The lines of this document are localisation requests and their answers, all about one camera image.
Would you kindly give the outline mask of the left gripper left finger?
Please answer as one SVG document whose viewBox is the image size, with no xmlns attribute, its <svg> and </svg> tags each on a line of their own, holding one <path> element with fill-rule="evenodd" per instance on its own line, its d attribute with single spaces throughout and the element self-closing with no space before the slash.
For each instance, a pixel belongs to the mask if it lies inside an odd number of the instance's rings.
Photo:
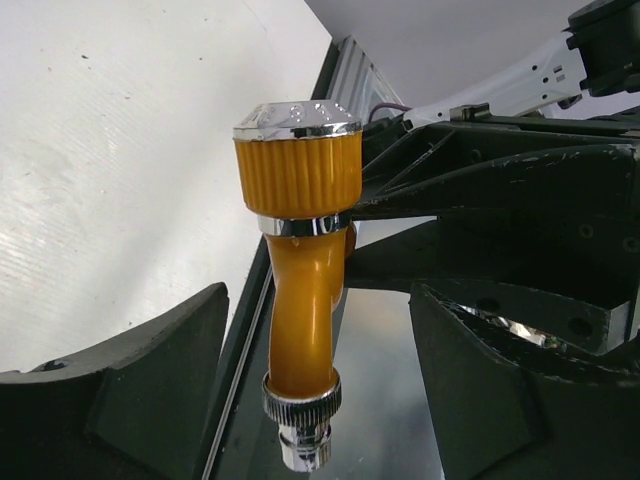
<svg viewBox="0 0 640 480">
<path fill-rule="evenodd" d="M 2 478 L 198 478 L 228 308 L 215 283 L 92 347 L 2 373 Z"/>
</svg>

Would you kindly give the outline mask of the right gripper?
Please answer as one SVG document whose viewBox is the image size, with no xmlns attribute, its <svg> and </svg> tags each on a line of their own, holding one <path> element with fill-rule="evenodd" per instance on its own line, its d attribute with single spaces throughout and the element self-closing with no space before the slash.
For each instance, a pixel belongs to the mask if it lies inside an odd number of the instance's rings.
<svg viewBox="0 0 640 480">
<path fill-rule="evenodd" d="M 358 221 L 423 224 L 361 247 L 351 288 L 426 285 L 603 356 L 636 336 L 639 116 L 467 112 L 366 126 Z"/>
</svg>

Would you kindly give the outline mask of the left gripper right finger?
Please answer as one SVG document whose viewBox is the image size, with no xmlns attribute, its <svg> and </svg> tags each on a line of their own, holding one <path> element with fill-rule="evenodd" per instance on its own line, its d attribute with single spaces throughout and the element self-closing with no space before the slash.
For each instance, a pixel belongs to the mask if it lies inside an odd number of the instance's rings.
<svg viewBox="0 0 640 480">
<path fill-rule="evenodd" d="M 542 349 L 422 284 L 410 314 L 446 478 L 638 478 L 638 372 Z"/>
</svg>

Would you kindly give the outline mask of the orange water faucet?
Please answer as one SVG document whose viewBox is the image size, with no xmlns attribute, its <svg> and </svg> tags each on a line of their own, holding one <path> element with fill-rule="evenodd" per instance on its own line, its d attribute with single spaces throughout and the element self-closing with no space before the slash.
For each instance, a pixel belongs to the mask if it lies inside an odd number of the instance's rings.
<svg viewBox="0 0 640 480">
<path fill-rule="evenodd" d="M 331 100 L 257 106 L 233 130 L 246 207 L 258 219 L 272 267 L 266 415 L 295 472 L 323 467 L 342 401 L 332 317 L 354 244 L 362 193 L 362 126 Z"/>
</svg>

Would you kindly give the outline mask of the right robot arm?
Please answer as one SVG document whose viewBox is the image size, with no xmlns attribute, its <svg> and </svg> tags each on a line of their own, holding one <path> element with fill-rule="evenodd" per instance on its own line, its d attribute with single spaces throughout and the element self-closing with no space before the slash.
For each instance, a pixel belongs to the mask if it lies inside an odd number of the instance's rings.
<svg viewBox="0 0 640 480">
<path fill-rule="evenodd" d="M 574 355 L 639 353 L 639 112 L 536 111 L 639 87 L 639 5 L 594 1 L 540 50 L 365 130 L 361 221 L 426 224 L 361 247 L 351 288 L 419 286 Z"/>
</svg>

